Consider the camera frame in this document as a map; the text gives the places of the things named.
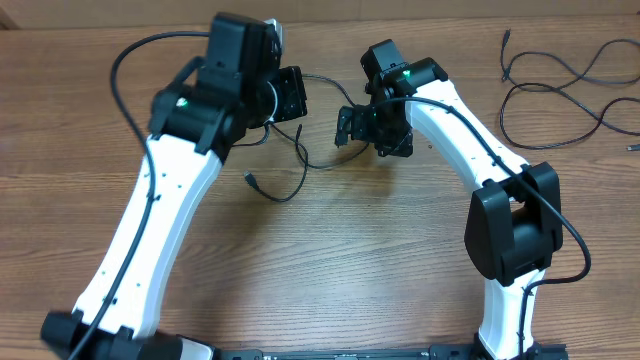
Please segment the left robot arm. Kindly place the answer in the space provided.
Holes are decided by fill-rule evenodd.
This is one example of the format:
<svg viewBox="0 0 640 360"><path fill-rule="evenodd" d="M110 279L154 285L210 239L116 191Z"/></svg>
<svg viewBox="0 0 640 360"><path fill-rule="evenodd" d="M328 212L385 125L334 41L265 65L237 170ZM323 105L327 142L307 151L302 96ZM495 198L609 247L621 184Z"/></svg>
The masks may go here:
<svg viewBox="0 0 640 360"><path fill-rule="evenodd" d="M61 359L213 359L212 345L158 330L172 267L204 195L250 129L301 117L300 71L282 67L274 20L219 13L208 46L159 91L129 203L98 270L42 341Z"/></svg>

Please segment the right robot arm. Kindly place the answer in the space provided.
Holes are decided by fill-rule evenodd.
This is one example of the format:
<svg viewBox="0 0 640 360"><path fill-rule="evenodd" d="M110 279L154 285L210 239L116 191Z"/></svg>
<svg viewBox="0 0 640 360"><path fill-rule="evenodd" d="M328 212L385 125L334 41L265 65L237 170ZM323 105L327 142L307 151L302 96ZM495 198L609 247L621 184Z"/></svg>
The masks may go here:
<svg viewBox="0 0 640 360"><path fill-rule="evenodd" d="M466 107L431 58L408 63L392 40L371 46L360 64L369 105L340 109L335 143L372 144L379 156L408 157L420 132L471 195L467 253L484 277L484 310L463 359L565 359L563 345L532 336L536 291L562 246L559 179L547 163L530 165L506 148Z"/></svg>

